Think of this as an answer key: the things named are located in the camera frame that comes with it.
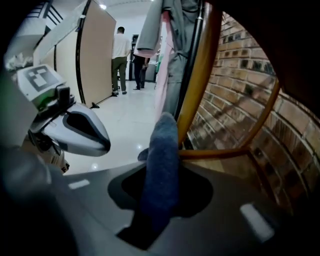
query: man in white shirt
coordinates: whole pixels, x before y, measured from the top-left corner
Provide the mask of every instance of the man in white shirt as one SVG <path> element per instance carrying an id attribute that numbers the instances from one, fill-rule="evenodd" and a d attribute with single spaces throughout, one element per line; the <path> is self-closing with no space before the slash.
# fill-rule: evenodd
<path id="1" fill-rule="evenodd" d="M 120 75 L 120 84 L 122 94 L 126 92 L 126 67 L 127 67 L 127 56 L 131 52 L 131 42 L 124 36 L 125 28 L 123 26 L 118 27 L 117 33 L 114 35 L 113 48 L 112 48 L 112 62 L 111 62 L 111 73 L 112 73 L 112 87 L 113 96 L 117 96 L 118 93 L 118 70 Z"/>

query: person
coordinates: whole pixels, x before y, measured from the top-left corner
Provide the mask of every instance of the person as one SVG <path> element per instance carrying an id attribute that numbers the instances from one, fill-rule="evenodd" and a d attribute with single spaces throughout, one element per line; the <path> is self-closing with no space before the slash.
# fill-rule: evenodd
<path id="1" fill-rule="evenodd" d="M 118 93 L 118 70 L 120 75 L 120 85 L 122 94 L 127 94 L 126 91 L 126 68 L 127 56 L 131 52 L 131 42 L 125 37 L 125 28 L 118 27 L 117 33 L 113 38 L 111 75 L 112 75 L 112 95 L 117 96 Z"/>
<path id="2" fill-rule="evenodd" d="M 145 87 L 145 77 L 146 77 L 146 70 L 148 67 L 149 63 L 149 58 L 141 57 L 138 55 L 133 55 L 134 56 L 134 78 L 135 78 L 135 83 L 136 83 L 136 88 L 134 90 L 140 90 L 141 86 L 140 83 L 143 81 L 143 87 Z"/>

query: pink garment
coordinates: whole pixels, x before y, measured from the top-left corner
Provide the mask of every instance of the pink garment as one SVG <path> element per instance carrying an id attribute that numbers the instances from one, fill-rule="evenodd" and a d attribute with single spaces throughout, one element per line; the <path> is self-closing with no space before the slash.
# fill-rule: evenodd
<path id="1" fill-rule="evenodd" d="M 157 82 L 156 82 L 156 89 L 155 89 L 155 103 L 154 103 L 155 121 L 159 120 L 162 113 L 162 109 L 164 108 L 166 95 L 167 95 L 167 85 L 168 85 L 169 57 L 171 54 L 175 52 L 174 43 L 172 39 L 172 31 L 170 26 L 170 16 L 168 11 L 165 11 L 162 14 L 162 21 L 165 23 L 167 36 L 166 36 L 165 51 L 164 51 L 164 55 L 163 55 L 159 72 L 157 75 Z M 137 50 L 135 48 L 133 54 L 141 57 L 145 57 L 145 58 L 151 58 L 157 53 L 159 48 L 160 48 L 160 36 L 159 36 L 159 41 L 157 43 L 157 47 L 155 50 Z"/>

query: gray coat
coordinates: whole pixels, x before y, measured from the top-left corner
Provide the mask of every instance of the gray coat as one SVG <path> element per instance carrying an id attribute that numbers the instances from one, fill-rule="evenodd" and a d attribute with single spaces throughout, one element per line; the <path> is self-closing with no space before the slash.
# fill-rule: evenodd
<path id="1" fill-rule="evenodd" d="M 197 7 L 197 0 L 154 1 L 136 46 L 138 50 L 155 50 L 160 36 L 161 14 L 169 11 L 174 53 L 169 58 L 168 85 L 162 111 L 172 115 L 175 115 L 178 105 L 181 82 L 198 14 Z"/>

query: black hair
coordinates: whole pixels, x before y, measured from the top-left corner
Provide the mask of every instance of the black hair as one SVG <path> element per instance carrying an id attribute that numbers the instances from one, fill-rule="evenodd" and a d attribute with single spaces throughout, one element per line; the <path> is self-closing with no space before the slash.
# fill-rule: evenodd
<path id="1" fill-rule="evenodd" d="M 118 32 L 123 34 L 125 32 L 125 28 L 123 26 L 118 27 Z"/>

